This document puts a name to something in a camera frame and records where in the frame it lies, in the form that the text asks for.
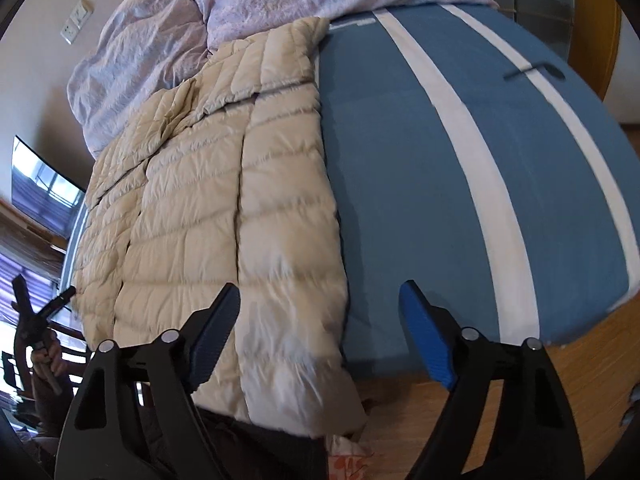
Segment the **person's left hand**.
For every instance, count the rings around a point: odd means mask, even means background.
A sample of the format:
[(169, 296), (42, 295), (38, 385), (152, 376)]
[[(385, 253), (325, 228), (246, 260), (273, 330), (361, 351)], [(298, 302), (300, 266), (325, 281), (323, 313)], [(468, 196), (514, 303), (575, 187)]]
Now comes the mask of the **person's left hand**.
[(43, 341), (32, 348), (32, 392), (36, 401), (60, 396), (68, 386), (67, 364), (62, 358), (58, 335), (53, 330), (43, 334)]

